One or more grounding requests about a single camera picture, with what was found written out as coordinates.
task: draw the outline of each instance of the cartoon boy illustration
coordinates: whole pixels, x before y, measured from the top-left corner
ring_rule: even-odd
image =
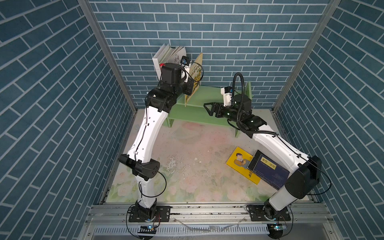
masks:
[[[249,161],[246,159],[243,159],[243,155],[241,153],[236,153],[236,159],[235,159],[234,163],[237,166],[243,167],[245,169],[247,169],[247,167],[249,165]]]

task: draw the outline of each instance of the wall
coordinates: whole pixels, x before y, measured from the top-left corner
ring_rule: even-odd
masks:
[[[0,12],[0,239],[72,239],[132,112],[76,0]]]
[[[158,84],[152,56],[165,43],[204,53],[202,84],[252,81],[253,107],[271,108],[328,0],[123,0],[92,8],[137,106]]]
[[[349,239],[384,233],[383,12],[342,0],[278,110],[290,141],[323,159],[322,197]]]

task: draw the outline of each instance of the green wooden rack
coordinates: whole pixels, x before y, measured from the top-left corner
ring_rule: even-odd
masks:
[[[250,82],[247,82],[245,86],[245,94],[252,100],[252,88]],[[188,122],[231,127],[228,125],[226,118],[209,116],[204,108],[204,103],[212,102],[223,102],[223,95],[220,93],[220,88],[200,86],[186,106],[184,106],[184,95],[177,100],[177,103],[172,107],[163,125],[172,127],[173,121],[177,119]],[[237,137],[239,133],[240,132],[236,130],[235,136]]]

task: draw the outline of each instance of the yellow book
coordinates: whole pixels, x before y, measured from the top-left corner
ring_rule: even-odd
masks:
[[[252,171],[247,169],[252,158],[253,156],[251,154],[237,147],[232,153],[232,155],[229,157],[227,165],[235,169],[237,172],[239,172],[241,175],[248,178],[252,182],[258,184],[260,182],[260,178]]]

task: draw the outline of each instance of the robotic arm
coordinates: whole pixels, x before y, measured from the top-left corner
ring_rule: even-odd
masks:
[[[146,111],[139,133],[129,151],[119,158],[136,176],[140,193],[135,205],[139,218],[147,222],[155,217],[157,196],[154,196],[152,179],[160,168],[160,163],[151,159],[153,145],[178,97],[192,93],[194,80],[187,77],[189,66],[166,63],[162,67],[159,85],[146,97]],[[242,80],[242,93],[234,95],[237,76]],[[244,81],[240,73],[235,74],[232,87],[222,89],[222,94],[224,103],[204,104],[209,115],[215,113],[217,118],[227,118],[231,126],[253,138],[260,151],[291,173],[285,185],[264,203],[265,217],[275,220],[289,204],[303,198],[319,183],[321,160],[300,152],[273,132],[263,119],[252,114],[251,100],[244,95]]]

